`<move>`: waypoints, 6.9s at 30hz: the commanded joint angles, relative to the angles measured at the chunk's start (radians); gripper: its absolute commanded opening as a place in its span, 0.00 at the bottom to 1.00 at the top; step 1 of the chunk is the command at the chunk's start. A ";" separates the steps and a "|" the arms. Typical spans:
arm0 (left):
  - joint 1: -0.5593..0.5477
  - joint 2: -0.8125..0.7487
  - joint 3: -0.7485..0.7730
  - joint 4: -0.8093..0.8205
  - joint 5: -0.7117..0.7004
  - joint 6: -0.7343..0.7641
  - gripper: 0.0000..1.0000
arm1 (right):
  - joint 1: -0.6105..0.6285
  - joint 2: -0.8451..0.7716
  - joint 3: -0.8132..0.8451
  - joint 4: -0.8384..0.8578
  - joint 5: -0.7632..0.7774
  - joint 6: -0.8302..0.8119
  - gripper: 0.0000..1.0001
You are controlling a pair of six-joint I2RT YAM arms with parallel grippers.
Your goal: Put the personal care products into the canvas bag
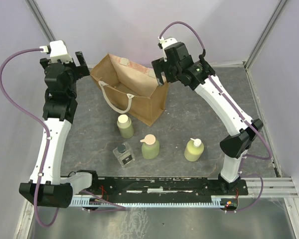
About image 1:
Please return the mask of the brown canvas tote bag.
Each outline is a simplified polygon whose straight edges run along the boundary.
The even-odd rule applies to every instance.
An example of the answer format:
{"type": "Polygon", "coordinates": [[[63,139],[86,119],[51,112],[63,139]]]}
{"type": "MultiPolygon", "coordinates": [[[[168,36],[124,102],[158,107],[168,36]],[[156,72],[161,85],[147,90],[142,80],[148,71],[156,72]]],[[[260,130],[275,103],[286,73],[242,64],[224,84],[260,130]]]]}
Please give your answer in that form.
{"type": "Polygon", "coordinates": [[[107,54],[90,72],[108,105],[151,126],[165,110],[169,84],[157,83],[154,70],[126,58],[107,54]]]}

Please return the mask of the green bottle cap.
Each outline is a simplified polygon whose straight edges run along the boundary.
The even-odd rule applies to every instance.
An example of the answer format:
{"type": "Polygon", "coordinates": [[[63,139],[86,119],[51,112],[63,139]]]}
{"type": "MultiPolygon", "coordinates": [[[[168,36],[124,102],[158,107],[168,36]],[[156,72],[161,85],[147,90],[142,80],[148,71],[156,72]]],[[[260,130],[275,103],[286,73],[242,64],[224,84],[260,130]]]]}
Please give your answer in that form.
{"type": "Polygon", "coordinates": [[[131,138],[134,135],[132,121],[126,114],[118,117],[117,126],[123,138],[131,138]]]}

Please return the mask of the green bottle beige pump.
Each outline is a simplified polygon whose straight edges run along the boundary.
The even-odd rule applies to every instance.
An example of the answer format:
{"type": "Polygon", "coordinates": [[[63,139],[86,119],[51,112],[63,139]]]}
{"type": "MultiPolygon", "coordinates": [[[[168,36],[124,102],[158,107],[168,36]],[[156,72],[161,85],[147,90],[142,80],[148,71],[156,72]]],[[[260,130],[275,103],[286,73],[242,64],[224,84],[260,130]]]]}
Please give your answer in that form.
{"type": "Polygon", "coordinates": [[[154,159],[158,156],[160,144],[153,134],[147,134],[140,142],[144,159],[154,159]]]}

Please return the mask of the yellow-green bottle white pump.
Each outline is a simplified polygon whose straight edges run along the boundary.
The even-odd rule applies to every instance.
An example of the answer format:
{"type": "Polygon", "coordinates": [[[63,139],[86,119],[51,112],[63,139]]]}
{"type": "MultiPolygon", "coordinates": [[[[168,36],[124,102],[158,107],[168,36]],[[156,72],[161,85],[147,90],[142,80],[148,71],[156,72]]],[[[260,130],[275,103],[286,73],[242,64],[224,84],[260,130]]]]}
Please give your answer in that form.
{"type": "Polygon", "coordinates": [[[197,161],[204,151],[204,144],[199,138],[191,138],[187,143],[184,157],[190,162],[197,161]]]}

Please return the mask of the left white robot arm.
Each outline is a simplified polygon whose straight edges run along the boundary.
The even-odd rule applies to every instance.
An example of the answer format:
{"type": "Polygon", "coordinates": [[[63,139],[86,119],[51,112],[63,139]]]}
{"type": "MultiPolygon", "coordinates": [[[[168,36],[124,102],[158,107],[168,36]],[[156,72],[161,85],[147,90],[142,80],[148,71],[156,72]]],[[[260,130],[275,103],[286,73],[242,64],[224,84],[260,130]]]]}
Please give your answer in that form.
{"type": "Polygon", "coordinates": [[[43,131],[38,159],[30,180],[19,186],[19,193],[33,205],[67,208],[73,195],[81,190],[96,194],[100,189],[94,170],[79,170],[67,177],[61,177],[60,174],[65,141],[78,105],[76,82],[90,74],[83,53],[78,51],[75,55],[79,65],[60,57],[57,60],[40,59],[47,85],[42,115],[47,129],[43,131]]]}

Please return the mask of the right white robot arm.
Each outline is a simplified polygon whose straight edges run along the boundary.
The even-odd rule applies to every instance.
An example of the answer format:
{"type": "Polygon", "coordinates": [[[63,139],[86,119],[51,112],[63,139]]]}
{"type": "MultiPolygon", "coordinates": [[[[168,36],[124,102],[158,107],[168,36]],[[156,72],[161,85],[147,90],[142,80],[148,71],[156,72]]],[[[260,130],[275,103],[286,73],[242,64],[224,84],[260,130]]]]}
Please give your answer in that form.
{"type": "Polygon", "coordinates": [[[229,135],[220,142],[225,157],[216,184],[222,194],[231,194],[240,181],[241,160],[263,123],[252,119],[228,95],[214,69],[205,61],[205,53],[194,62],[185,44],[175,38],[160,39],[158,46],[163,57],[151,63],[158,84],[180,81],[190,87],[212,107],[227,129],[229,135]]]}

